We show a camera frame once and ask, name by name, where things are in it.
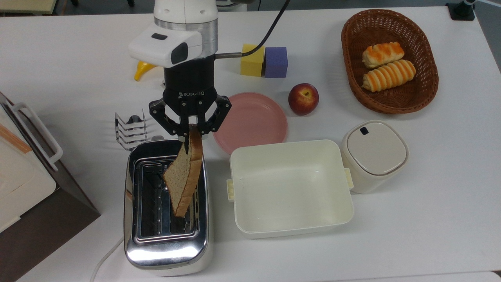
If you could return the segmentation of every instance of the container handle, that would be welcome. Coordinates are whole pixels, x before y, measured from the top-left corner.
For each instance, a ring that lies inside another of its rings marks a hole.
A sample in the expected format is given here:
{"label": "container handle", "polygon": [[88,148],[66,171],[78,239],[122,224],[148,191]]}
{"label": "container handle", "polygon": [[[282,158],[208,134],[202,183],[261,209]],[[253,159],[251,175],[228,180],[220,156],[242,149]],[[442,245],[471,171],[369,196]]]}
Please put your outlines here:
{"label": "container handle", "polygon": [[[45,150],[43,150],[42,146],[40,146],[40,143],[38,143],[37,139],[33,136],[33,134],[31,133],[31,131],[29,130],[29,128],[26,126],[26,124],[24,123],[24,121],[21,119],[21,117],[19,117],[18,111],[21,111],[21,109],[26,109],[28,111],[28,113],[31,115],[31,117],[29,118],[29,120],[31,122],[33,122],[33,124],[40,131],[40,134],[42,135],[42,137],[49,144],[50,148],[52,150],[54,150],[55,153],[51,157],[49,157],[49,155],[47,154],[47,152],[45,152]],[[14,116],[18,119],[18,121],[20,122],[20,124],[23,126],[23,128],[25,129],[25,131],[28,133],[28,135],[30,136],[31,140],[33,140],[33,142],[35,143],[35,145],[37,146],[37,148],[39,149],[39,151],[42,153],[42,155],[44,156],[44,158],[47,160],[47,162],[49,163],[49,165],[55,171],[57,171],[58,169],[56,167],[55,162],[57,162],[61,158],[61,156],[63,155],[63,149],[61,148],[61,146],[59,146],[59,144],[54,139],[54,137],[52,136],[52,134],[49,132],[49,130],[47,129],[47,127],[45,127],[45,125],[40,120],[40,118],[37,116],[37,114],[28,105],[26,105],[25,103],[17,103],[15,105],[11,106],[11,110],[12,110],[12,113],[14,114]]]}
{"label": "container handle", "polygon": [[348,188],[353,189],[353,179],[351,178],[350,169],[345,168],[346,182],[348,183]]}
{"label": "container handle", "polygon": [[233,180],[226,180],[226,189],[228,191],[228,201],[232,203],[235,200],[235,190],[233,188]]}

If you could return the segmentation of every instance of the apple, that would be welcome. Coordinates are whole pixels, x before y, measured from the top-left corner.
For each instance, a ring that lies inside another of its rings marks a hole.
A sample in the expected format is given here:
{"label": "apple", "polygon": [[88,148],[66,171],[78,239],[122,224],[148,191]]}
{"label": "apple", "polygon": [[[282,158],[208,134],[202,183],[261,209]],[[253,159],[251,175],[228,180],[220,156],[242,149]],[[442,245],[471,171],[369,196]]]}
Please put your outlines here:
{"label": "apple", "polygon": [[317,89],[310,83],[294,86],[289,92],[289,106],[297,115],[311,113],[318,105]]}

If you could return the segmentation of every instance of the yellow banana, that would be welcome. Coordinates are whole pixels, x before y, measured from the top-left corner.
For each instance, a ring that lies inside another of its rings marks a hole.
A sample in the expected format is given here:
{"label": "yellow banana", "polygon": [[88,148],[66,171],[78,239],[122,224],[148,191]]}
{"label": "yellow banana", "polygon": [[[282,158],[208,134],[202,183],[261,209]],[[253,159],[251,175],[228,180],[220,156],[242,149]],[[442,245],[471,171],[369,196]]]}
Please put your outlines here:
{"label": "yellow banana", "polygon": [[145,63],[143,61],[139,61],[137,63],[137,71],[136,71],[136,74],[134,75],[134,79],[136,81],[139,81],[139,79],[141,78],[141,76],[143,76],[143,74],[145,74],[147,71],[151,70],[154,67],[156,67],[156,66],[152,65],[152,64]]}

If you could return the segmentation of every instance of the pink plate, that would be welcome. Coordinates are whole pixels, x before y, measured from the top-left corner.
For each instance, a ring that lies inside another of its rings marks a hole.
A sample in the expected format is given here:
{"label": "pink plate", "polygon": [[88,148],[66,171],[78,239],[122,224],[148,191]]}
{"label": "pink plate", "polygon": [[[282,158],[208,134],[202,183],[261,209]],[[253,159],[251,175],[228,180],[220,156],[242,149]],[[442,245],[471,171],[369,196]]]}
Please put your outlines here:
{"label": "pink plate", "polygon": [[287,118],[275,101],[253,92],[229,98],[231,110],[214,132],[217,144],[230,154],[240,147],[282,143],[287,135]]}

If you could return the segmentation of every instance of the bread roll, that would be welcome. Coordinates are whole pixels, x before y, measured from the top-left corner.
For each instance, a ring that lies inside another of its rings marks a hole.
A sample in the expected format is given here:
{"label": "bread roll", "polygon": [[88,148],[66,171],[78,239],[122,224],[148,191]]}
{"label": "bread roll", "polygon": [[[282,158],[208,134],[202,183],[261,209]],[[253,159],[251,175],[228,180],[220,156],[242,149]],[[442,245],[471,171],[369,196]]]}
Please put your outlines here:
{"label": "bread roll", "polygon": [[188,154],[183,143],[176,159],[163,174],[174,216],[184,217],[188,210],[200,177],[202,156],[202,136],[196,125],[190,124]]}
{"label": "bread roll", "polygon": [[381,91],[404,84],[414,78],[416,69],[406,60],[389,63],[386,66],[364,74],[362,87],[371,91]]}
{"label": "bread roll", "polygon": [[374,69],[402,59],[404,50],[398,42],[369,46],[362,53],[362,62],[367,68]]}

